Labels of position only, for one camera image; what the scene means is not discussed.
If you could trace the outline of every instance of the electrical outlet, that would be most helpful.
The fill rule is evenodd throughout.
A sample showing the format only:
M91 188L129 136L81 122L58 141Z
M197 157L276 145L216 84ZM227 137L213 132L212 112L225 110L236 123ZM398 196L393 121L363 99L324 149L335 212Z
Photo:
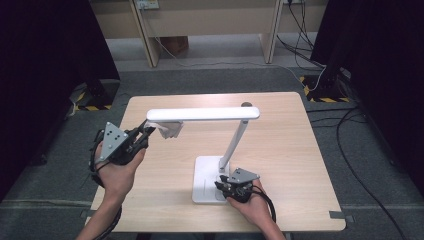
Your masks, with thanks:
M292 0L292 4L302 4L305 3L305 0ZM289 5L289 0L283 0L284 5Z
M158 0L137 0L137 8L139 10L159 9Z

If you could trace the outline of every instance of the wooden table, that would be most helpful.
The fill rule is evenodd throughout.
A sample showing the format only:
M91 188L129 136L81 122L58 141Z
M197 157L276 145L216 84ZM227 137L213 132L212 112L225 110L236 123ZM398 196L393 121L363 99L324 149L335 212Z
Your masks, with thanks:
M255 172L272 199L285 232L339 231L344 219L314 133L297 93L240 93L133 97L120 128L133 129L153 108L238 107L250 102L261 111L251 120L230 160ZM154 132L128 194L118 232L256 232L229 204L192 202L194 163L200 155L223 155L238 121L186 122L178 138ZM92 209L104 191L99 188Z

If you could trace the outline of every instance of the human arm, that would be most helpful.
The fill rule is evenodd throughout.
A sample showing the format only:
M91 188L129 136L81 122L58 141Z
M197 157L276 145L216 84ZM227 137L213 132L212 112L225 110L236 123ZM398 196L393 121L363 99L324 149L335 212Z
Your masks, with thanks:
M100 155L101 148L102 143L96 149L96 156ZM100 163L96 166L105 194L99 208L82 229L77 240L94 239L111 225L125 197L132 189L135 172L143 161L145 153L146 149L141 149L133 160L124 166L113 163Z
M259 179L253 180L255 188L260 188L263 192ZM267 240L285 240L282 231L272 220L267 202L258 194L253 193L249 201L240 203L235 199L228 197L227 201L236 208L251 224L256 225Z

